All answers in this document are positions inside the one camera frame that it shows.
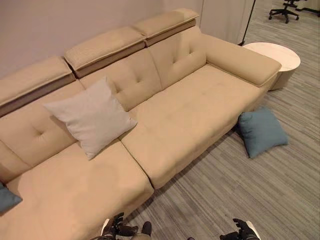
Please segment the sofa armrest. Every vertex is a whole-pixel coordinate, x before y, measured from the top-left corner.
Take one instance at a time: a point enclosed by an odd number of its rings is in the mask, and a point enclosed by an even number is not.
[[[281,68],[281,64],[252,50],[203,34],[207,63],[257,87],[263,86]]]

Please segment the side table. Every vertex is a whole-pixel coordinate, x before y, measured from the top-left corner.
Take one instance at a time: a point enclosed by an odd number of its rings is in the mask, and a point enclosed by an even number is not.
[[[301,63],[300,57],[294,51],[285,46],[269,42],[254,42],[243,47],[281,63],[282,67],[279,70],[277,78],[270,90],[285,87],[289,78],[294,74],[295,70]]]

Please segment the sofa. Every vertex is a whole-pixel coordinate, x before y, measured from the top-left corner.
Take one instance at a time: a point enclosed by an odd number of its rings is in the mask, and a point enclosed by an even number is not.
[[[93,237],[259,105],[280,63],[201,33],[197,16],[167,12],[0,79],[0,181],[23,199],[1,215],[0,239]],[[43,104],[104,76],[138,123],[89,161]]]

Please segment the floor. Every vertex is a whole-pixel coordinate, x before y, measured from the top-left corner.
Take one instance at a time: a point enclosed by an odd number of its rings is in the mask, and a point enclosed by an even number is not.
[[[151,221],[152,240],[218,240],[237,230],[232,218],[253,222],[263,240],[320,238],[320,18],[303,11],[285,24],[268,20],[269,10],[257,0],[246,43],[280,44],[301,58],[288,86],[264,100],[289,145],[248,159],[230,131],[128,217],[129,225]]]

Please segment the throw pillow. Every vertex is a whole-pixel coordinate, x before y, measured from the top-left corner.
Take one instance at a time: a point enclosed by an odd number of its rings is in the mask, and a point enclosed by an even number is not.
[[[0,213],[9,210],[21,201],[22,199],[19,196],[10,192],[10,190],[0,182]]]
[[[71,98],[44,106],[65,123],[89,159],[137,124],[112,95],[105,77]]]
[[[285,131],[267,107],[243,112],[238,119],[238,126],[250,158],[271,147],[288,144]]]

